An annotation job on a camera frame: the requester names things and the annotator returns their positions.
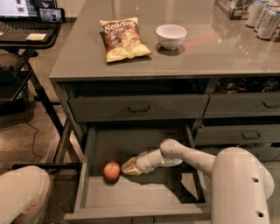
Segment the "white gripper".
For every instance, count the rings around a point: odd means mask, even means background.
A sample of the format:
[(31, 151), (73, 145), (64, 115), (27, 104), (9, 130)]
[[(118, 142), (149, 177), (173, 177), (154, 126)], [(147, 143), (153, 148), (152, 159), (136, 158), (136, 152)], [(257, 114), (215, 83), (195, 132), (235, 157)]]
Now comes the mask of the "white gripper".
[(163, 156), (160, 149), (144, 151), (125, 162), (121, 166), (121, 171), (126, 175), (136, 176), (154, 171), (162, 162)]

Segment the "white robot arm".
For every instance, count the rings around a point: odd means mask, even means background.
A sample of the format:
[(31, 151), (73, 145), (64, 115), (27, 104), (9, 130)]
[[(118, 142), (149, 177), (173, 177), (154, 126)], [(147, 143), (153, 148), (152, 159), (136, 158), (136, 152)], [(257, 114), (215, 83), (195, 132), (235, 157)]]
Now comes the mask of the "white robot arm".
[(130, 158), (121, 171), (141, 175), (183, 162), (211, 177), (212, 224), (270, 224), (267, 199), (274, 192), (274, 179), (242, 148), (228, 147), (214, 156), (167, 138), (157, 149)]

